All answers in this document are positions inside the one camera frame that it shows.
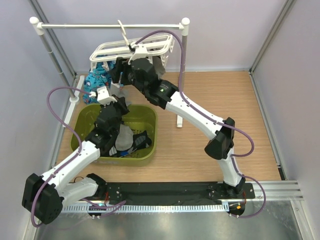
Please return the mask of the white clip sock hanger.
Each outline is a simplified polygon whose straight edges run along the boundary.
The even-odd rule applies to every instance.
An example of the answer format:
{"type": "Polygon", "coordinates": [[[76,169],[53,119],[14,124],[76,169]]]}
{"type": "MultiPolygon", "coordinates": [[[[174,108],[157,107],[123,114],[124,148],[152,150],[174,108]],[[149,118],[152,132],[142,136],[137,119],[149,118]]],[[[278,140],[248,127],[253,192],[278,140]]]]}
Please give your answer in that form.
{"type": "Polygon", "coordinates": [[[109,62],[115,63],[117,58],[124,58],[133,61],[139,57],[147,58],[150,63],[155,65],[161,74],[165,72],[169,54],[174,48],[174,37],[169,33],[154,34],[137,43],[138,38],[127,39],[125,27],[121,21],[118,21],[123,40],[105,42],[100,44],[89,57],[90,72],[102,63],[105,69],[112,69],[109,62]]]}

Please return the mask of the grey striped sock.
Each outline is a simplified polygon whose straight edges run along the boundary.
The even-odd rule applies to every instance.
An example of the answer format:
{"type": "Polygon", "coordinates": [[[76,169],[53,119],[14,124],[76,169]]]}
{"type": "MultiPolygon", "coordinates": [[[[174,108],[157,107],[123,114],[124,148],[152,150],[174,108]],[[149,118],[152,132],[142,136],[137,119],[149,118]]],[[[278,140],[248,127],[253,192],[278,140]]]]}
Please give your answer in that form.
{"type": "Polygon", "coordinates": [[[155,72],[159,78],[161,78],[165,73],[166,69],[162,64],[162,60],[160,56],[152,57],[152,64],[154,66],[155,72]]]}
{"type": "Polygon", "coordinates": [[[110,83],[109,87],[109,93],[110,95],[116,95],[118,98],[125,98],[125,104],[126,106],[130,106],[132,102],[129,100],[129,94],[128,91],[124,89],[124,86],[119,83],[110,83]]]}

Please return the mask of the black patterned sock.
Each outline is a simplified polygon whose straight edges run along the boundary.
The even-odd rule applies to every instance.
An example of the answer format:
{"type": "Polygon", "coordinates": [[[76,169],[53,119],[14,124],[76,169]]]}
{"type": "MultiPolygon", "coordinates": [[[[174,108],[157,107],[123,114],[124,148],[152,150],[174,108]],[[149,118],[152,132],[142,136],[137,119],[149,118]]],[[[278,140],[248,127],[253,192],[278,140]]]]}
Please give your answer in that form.
{"type": "Polygon", "coordinates": [[[148,148],[152,144],[152,140],[148,137],[148,133],[143,131],[141,133],[133,133],[133,144],[132,146],[124,151],[118,151],[115,144],[107,153],[108,157],[122,158],[137,150],[142,150],[148,148]]]}

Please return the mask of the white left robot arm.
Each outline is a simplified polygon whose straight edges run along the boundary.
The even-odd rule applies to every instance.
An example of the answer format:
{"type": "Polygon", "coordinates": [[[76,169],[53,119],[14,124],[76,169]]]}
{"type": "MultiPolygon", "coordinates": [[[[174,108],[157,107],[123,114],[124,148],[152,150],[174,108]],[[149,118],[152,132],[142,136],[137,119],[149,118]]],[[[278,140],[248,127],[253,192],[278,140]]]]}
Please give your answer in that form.
{"type": "Polygon", "coordinates": [[[52,223],[64,207],[87,197],[101,200],[106,195],[106,182],[94,173],[71,183],[86,166],[109,153],[119,134],[122,116],[129,109],[124,97],[102,105],[93,130],[80,146],[58,165],[42,175],[31,174],[25,182],[22,206],[30,211],[34,227],[52,223]]]}

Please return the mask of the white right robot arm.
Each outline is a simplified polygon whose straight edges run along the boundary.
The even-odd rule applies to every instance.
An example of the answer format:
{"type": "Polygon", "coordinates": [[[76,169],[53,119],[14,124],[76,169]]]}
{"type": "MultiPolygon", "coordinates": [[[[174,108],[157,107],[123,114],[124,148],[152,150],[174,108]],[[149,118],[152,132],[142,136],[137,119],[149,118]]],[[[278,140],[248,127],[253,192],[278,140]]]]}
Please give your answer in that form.
{"type": "Polygon", "coordinates": [[[184,96],[176,85],[160,79],[147,58],[130,61],[119,57],[110,75],[114,83],[134,86],[151,104],[179,115],[201,130],[209,139],[205,153],[217,160],[222,170],[226,194],[237,198],[243,193],[242,178],[232,162],[235,126],[232,118],[214,119],[213,114],[184,96]]]}

